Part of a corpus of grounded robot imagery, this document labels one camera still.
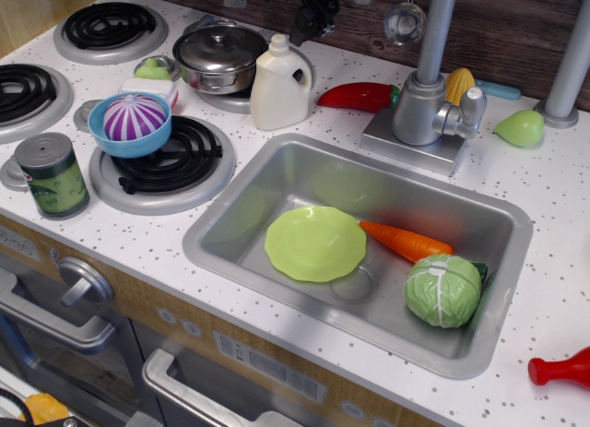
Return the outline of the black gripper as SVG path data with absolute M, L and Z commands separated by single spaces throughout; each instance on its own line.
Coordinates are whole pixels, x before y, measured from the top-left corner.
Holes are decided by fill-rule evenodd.
M 298 8 L 289 35 L 295 46 L 315 37 L 323 37 L 335 29 L 335 16 L 339 11 L 339 0 L 301 0 L 304 6 Z

